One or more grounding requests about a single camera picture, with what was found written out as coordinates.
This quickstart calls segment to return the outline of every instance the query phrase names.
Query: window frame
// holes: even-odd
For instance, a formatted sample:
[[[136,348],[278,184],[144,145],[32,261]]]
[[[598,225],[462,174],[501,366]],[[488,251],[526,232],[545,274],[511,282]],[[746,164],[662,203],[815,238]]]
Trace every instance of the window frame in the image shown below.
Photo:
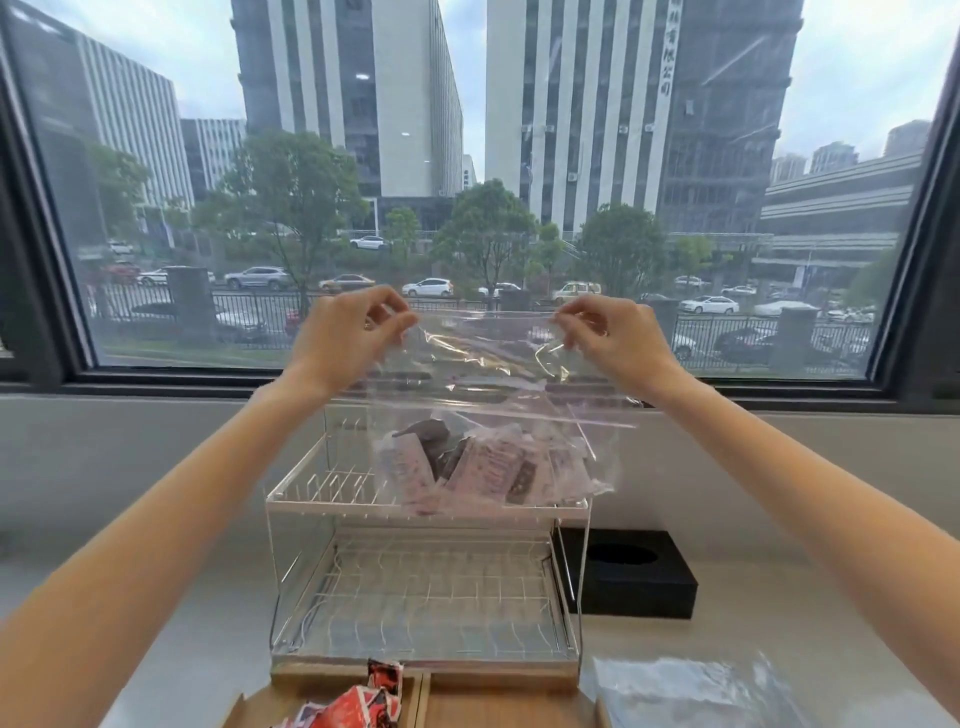
[[[0,11],[0,286],[9,297],[0,391],[70,396],[245,399],[268,369],[89,368],[95,346]],[[702,377],[754,410],[960,414],[960,53],[954,51],[915,184],[895,282],[865,380]],[[346,398],[362,396],[362,386]]]

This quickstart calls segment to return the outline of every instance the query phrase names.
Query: sky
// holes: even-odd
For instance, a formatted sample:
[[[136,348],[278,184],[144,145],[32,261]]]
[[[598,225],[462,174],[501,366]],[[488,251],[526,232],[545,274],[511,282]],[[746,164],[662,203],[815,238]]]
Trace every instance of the sky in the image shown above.
[[[229,0],[30,2],[171,79],[181,116],[245,115]],[[486,6],[441,0],[464,108],[464,151],[480,180]],[[892,127],[933,117],[958,27],[958,0],[805,0],[778,153],[809,156],[845,141],[861,159],[879,156]]]

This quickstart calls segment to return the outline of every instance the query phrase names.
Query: dish rack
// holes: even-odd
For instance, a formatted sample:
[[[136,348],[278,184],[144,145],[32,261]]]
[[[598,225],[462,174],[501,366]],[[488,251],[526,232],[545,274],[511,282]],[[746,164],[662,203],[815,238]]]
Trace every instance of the dish rack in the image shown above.
[[[589,529],[591,500],[417,516],[370,463],[363,417],[324,418],[324,435],[266,496],[274,666],[373,657],[575,677],[582,632],[568,604],[581,600],[562,590],[583,584],[586,549],[565,553],[553,536],[561,523]]]

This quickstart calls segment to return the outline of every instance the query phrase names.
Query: clear plastic bag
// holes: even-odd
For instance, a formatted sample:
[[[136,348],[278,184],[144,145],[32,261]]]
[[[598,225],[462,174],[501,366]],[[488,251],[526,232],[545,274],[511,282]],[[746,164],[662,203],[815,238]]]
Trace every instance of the clear plastic bag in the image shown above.
[[[594,659],[614,728],[813,728],[770,662]]]

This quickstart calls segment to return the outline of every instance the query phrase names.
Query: wall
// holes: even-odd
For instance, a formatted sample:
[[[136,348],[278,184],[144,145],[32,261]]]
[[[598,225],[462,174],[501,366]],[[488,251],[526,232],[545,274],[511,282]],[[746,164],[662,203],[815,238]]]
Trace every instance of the wall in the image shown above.
[[[0,534],[79,541],[133,502],[240,406],[233,401],[0,398]],[[357,407],[328,419],[357,419]],[[960,418],[769,415],[838,465],[960,535]],[[600,497],[594,525],[666,528],[690,560],[794,559],[797,545],[659,412],[622,430],[624,477]],[[268,470],[275,484],[323,432],[297,432]],[[612,436],[612,430],[595,433]],[[256,491],[234,535],[264,528]]]

